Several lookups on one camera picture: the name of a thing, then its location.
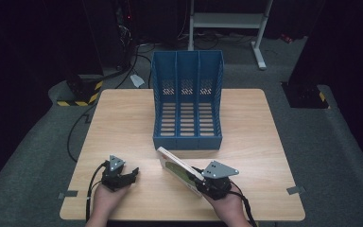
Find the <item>gray carpet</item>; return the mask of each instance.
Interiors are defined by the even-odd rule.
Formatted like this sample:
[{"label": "gray carpet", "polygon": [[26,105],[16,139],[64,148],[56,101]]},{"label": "gray carpet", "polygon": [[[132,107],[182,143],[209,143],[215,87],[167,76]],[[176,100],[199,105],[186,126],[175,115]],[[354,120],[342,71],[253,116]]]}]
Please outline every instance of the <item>gray carpet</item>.
[{"label": "gray carpet", "polygon": [[[339,112],[333,94],[325,85],[330,109],[292,109],[281,81],[288,81],[305,39],[286,44],[264,39],[261,50],[268,69],[258,69],[248,42],[232,38],[220,42],[223,50],[225,88],[260,88],[265,91],[285,155],[301,194],[306,218],[299,222],[278,222],[278,226],[363,226],[363,153]],[[206,48],[211,43],[197,42]],[[144,45],[140,54],[151,57],[153,50],[167,50],[162,45]],[[135,72],[146,84],[149,62],[139,57]],[[105,80],[102,90],[118,86],[123,77]],[[136,89],[130,78],[119,89]],[[54,104],[35,125],[13,153],[0,173],[0,226],[83,226],[83,220],[62,220],[59,194],[67,190],[76,166],[66,145],[69,131],[89,107],[59,107],[55,104],[65,92],[62,82],[48,96]],[[94,109],[88,112],[90,118]],[[69,147],[76,158],[89,124],[82,117],[71,134]],[[152,223],[117,223],[118,226],[164,226]],[[260,222],[260,226],[274,226]]]}]

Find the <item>human hand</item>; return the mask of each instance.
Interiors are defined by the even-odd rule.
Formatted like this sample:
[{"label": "human hand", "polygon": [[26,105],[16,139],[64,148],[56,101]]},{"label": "human hand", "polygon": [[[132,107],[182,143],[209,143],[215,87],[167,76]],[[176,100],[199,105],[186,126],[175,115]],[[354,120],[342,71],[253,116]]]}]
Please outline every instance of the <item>human hand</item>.
[{"label": "human hand", "polygon": [[100,183],[94,193],[93,213],[91,214],[86,227],[106,226],[111,213],[126,195],[129,188],[130,185],[113,192],[108,187]]},{"label": "human hand", "polygon": [[[240,191],[233,183],[231,191],[240,194]],[[237,195],[227,194],[225,198],[217,201],[205,194],[202,195],[214,207],[217,216],[229,227],[251,226],[244,216],[242,200]]]}]

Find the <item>metal bracket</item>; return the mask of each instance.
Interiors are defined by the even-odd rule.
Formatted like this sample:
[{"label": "metal bracket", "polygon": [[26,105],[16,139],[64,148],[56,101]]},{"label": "metal bracket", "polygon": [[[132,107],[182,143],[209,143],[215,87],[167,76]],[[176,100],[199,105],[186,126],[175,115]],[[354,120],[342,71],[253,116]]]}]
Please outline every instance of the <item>metal bracket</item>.
[{"label": "metal bracket", "polygon": [[110,171],[115,171],[117,168],[123,166],[125,161],[116,158],[114,155],[109,156],[109,162],[110,162]]},{"label": "metal bracket", "polygon": [[212,161],[201,173],[203,177],[210,179],[219,179],[237,174],[237,169],[223,165],[215,160]]}]

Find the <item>wire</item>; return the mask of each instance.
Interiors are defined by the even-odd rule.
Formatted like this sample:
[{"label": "wire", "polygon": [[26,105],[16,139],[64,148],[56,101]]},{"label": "wire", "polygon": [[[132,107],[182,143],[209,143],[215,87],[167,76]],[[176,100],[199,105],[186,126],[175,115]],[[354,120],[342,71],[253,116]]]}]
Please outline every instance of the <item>wire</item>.
[{"label": "wire", "polygon": [[[146,59],[148,62],[149,62],[149,65],[151,65],[151,60],[149,58],[147,58],[146,56],[144,55],[137,55],[138,57],[141,57],[143,59]],[[148,76],[148,89],[150,89],[150,83],[151,83],[151,75],[152,75],[152,72],[151,70],[149,70],[149,76]]]},{"label": "wire", "polygon": [[127,27],[120,25],[119,25],[119,31],[120,31],[120,41],[123,44],[123,48],[127,48],[128,45],[130,44],[131,33]]},{"label": "wire", "polygon": [[134,66],[135,66],[135,63],[137,62],[137,57],[138,57],[138,48],[139,48],[139,46],[137,46],[137,48],[135,49],[135,58],[134,58],[134,63],[132,64],[132,66],[131,66],[131,69],[128,71],[128,73],[126,74],[126,76],[123,78],[123,80],[122,81],[120,81],[120,83],[116,86],[116,87],[114,87],[114,89],[117,89],[117,88],[119,88],[125,81],[126,81],[126,78],[128,78],[129,77],[129,75],[130,75],[130,73],[131,73],[131,71],[134,69]]},{"label": "wire", "polygon": [[109,74],[107,76],[104,76],[104,77],[101,77],[101,78],[97,78],[97,79],[84,79],[84,81],[86,81],[86,82],[100,82],[100,81],[103,81],[105,79],[115,78],[117,76],[120,76],[120,75],[123,75],[124,73],[126,73],[126,71],[128,71],[128,69],[130,69],[130,65],[127,65],[121,71],[118,71],[118,72]]},{"label": "wire", "polygon": [[96,184],[94,184],[94,186],[93,186],[93,182],[94,182],[96,173],[99,171],[99,169],[101,169],[101,167],[105,166],[107,163],[108,163],[108,161],[105,161],[104,163],[99,165],[99,167],[95,170],[93,177],[90,180],[90,185],[88,186],[88,192],[87,192],[87,201],[86,201],[86,205],[85,205],[85,221],[86,222],[90,219],[91,194],[93,194],[93,188],[94,188],[94,186],[96,186]]},{"label": "wire", "polygon": [[138,52],[138,53],[139,54],[145,54],[145,53],[151,52],[152,50],[154,50],[156,48],[156,45],[160,45],[160,44],[156,44],[156,43],[153,43],[153,44],[139,44],[138,46],[141,47],[141,46],[147,46],[147,45],[152,45],[152,48],[150,48],[149,50],[143,51],[143,52]]},{"label": "wire", "polygon": [[185,1],[185,13],[184,13],[184,21],[182,23],[181,32],[178,35],[178,39],[180,38],[181,34],[184,31],[185,22],[187,21],[187,14],[188,14],[188,1]]},{"label": "wire", "polygon": [[70,152],[70,138],[72,136],[73,130],[75,129],[76,124],[78,123],[78,121],[81,119],[81,117],[85,116],[85,123],[89,124],[91,123],[90,121],[90,115],[86,114],[88,113],[93,107],[96,106],[96,103],[94,105],[92,105],[90,108],[87,109],[87,111],[85,111],[79,118],[78,120],[75,122],[75,124],[73,124],[72,129],[69,131],[69,134],[67,135],[67,153],[69,154],[69,157],[76,163],[78,160],[72,155],[72,153]]},{"label": "wire", "polygon": [[99,181],[99,182],[97,182],[97,183],[94,183],[94,185],[93,185],[93,189],[96,187],[96,185],[97,184],[99,184],[99,183],[101,183],[102,181]]},{"label": "wire", "polygon": [[178,39],[178,41],[182,41],[182,40],[184,40],[184,39],[186,39],[186,38],[188,38],[188,34],[184,34],[183,36],[179,36],[179,39]]},{"label": "wire", "polygon": [[138,75],[138,72],[137,72],[137,70],[135,70],[135,69],[132,69],[132,72],[135,74],[135,75]]},{"label": "wire", "polygon": [[254,217],[252,216],[252,213],[251,213],[251,207],[249,204],[249,200],[243,195],[243,192],[241,191],[240,187],[237,186],[237,184],[235,184],[232,181],[230,181],[230,183],[234,184],[234,186],[237,187],[237,189],[240,191],[240,193],[236,193],[233,191],[228,191],[227,193],[236,195],[241,198],[241,200],[244,202],[244,207],[246,207],[246,213],[247,213],[247,217],[249,217],[250,224],[252,225],[252,227],[257,227]]},{"label": "wire", "polygon": [[201,50],[210,50],[210,49],[215,48],[219,44],[219,38],[217,37],[217,35],[215,33],[199,35],[199,39],[204,42],[215,42],[215,44],[213,44],[212,46],[207,47],[207,48],[201,47],[201,46],[197,45],[196,43],[194,43],[194,47],[201,49]]}]

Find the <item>wooden table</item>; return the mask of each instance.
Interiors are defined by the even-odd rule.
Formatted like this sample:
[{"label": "wooden table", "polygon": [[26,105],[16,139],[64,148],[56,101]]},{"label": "wooden table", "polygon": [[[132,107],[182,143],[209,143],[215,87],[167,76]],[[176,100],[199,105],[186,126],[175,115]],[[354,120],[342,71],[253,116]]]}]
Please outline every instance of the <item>wooden table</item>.
[{"label": "wooden table", "polygon": [[[89,182],[111,154],[126,161],[123,174],[140,167],[137,182],[112,215],[117,220],[218,220],[212,206],[164,171],[154,148],[152,90],[102,92],[60,216],[85,219]],[[258,89],[223,89],[220,150],[172,151],[190,166],[210,161],[239,170],[231,179],[249,199],[256,220],[302,220],[305,217],[267,99]]]}]

